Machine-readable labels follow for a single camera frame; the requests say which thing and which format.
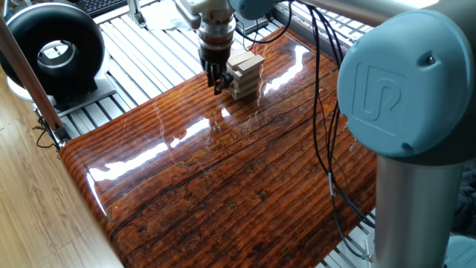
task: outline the keyboard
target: keyboard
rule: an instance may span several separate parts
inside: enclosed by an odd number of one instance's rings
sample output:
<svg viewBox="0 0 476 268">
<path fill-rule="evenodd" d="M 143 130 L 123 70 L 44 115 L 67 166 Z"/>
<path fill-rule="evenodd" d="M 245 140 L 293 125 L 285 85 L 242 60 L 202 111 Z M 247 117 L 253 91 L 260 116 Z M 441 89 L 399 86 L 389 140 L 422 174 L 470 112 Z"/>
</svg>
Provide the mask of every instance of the keyboard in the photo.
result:
<svg viewBox="0 0 476 268">
<path fill-rule="evenodd" d="M 90 15 L 91 18 L 94 18 L 127 5 L 127 0 L 79 0 L 75 4 Z"/>
</svg>

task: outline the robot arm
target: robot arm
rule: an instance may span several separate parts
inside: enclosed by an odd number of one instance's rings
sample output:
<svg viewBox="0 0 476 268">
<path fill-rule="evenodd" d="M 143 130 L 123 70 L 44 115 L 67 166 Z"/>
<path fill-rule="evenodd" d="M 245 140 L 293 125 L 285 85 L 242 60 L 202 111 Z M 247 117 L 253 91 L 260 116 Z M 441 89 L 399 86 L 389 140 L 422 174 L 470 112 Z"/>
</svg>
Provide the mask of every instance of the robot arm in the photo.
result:
<svg viewBox="0 0 476 268">
<path fill-rule="evenodd" d="M 200 59 L 207 72 L 208 86 L 218 95 L 233 82 L 226 72 L 231 54 L 236 22 L 234 12 L 246 19 L 259 19 L 269 12 L 276 0 L 176 0 L 180 14 L 198 30 Z"/>
<path fill-rule="evenodd" d="M 207 72 L 208 85 L 218 95 L 231 84 L 233 78 L 226 72 L 234 41 L 236 22 L 234 12 L 249 20 L 259 19 L 271 11 L 277 0 L 176 0 L 176 7 L 198 30 L 202 68 Z M 320 6 L 349 16 L 371 26 L 413 8 L 394 0 L 302 0 L 304 4 Z"/>
</svg>

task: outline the copper pipe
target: copper pipe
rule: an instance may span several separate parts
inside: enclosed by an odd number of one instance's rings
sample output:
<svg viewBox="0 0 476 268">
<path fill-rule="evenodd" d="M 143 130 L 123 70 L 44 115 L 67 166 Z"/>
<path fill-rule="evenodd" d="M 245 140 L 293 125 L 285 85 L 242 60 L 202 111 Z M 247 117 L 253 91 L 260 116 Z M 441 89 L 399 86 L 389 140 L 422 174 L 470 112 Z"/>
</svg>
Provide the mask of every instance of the copper pipe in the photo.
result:
<svg viewBox="0 0 476 268">
<path fill-rule="evenodd" d="M 54 110 L 53 105 L 51 105 L 45 90 L 39 83 L 38 78 L 10 32 L 10 29 L 8 29 L 3 17 L 0 19 L 0 50 L 12 65 L 13 70 L 20 78 L 23 86 L 30 93 L 50 128 L 56 130 L 62 127 L 60 117 Z"/>
</svg>

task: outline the metal grate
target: metal grate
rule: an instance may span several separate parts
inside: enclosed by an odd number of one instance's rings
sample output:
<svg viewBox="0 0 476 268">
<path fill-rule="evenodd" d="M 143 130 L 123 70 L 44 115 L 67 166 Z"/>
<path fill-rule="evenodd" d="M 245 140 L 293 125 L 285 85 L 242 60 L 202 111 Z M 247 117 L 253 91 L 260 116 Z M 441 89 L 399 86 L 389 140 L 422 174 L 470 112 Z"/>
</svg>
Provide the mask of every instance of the metal grate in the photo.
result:
<svg viewBox="0 0 476 268">
<path fill-rule="evenodd" d="M 160 8 L 155 1 L 141 4 L 143 12 L 154 13 Z M 117 93 L 61 117 L 72 138 L 102 126 L 202 71 L 195 32 L 139 28 L 127 11 L 128 7 L 122 7 L 94 19 L 111 54 L 106 76 Z M 261 40 L 280 26 L 279 22 L 269 23 L 258 30 L 256 39 Z M 243 50 L 243 39 L 238 36 L 232 54 Z"/>
</svg>

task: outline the wood grain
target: wood grain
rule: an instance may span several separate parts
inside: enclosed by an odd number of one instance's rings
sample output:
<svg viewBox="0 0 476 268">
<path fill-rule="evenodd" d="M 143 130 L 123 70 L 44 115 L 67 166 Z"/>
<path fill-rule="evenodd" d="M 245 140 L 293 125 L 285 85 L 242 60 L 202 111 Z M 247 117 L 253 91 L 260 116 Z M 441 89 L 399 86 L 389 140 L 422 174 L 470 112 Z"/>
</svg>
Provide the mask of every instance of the wood grain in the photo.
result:
<svg viewBox="0 0 476 268">
<path fill-rule="evenodd" d="M 72 243 L 41 260 L 42 268 L 83 268 Z"/>
<path fill-rule="evenodd" d="M 73 240 L 81 263 L 87 268 L 121 268 L 123 267 L 96 224 L 89 226 L 80 236 Z"/>
<path fill-rule="evenodd" d="M 62 149 L 126 267 L 315 267 L 339 242 L 312 143 L 315 48 L 289 32 L 254 53 L 266 59 L 255 95 L 213 96 L 200 74 Z M 319 77 L 323 149 L 337 80 L 326 55 Z M 350 197 L 372 208 L 376 159 L 344 119 L 335 157 Z"/>
<path fill-rule="evenodd" d="M 7 88 L 0 69 L 1 268 L 40 267 L 41 260 L 97 228 L 57 158 L 58 153 L 36 146 L 41 131 L 32 127 L 37 120 L 31 103 L 15 97 Z M 50 143 L 46 135 L 40 141 L 43 145 Z M 94 250 L 104 252 L 104 258 L 95 256 L 104 267 L 116 264 L 117 259 L 110 259 L 114 254 L 107 242 L 100 242 L 103 237 L 95 239 L 98 242 Z M 78 247 L 78 252 L 87 252 L 88 246 Z"/>
</svg>

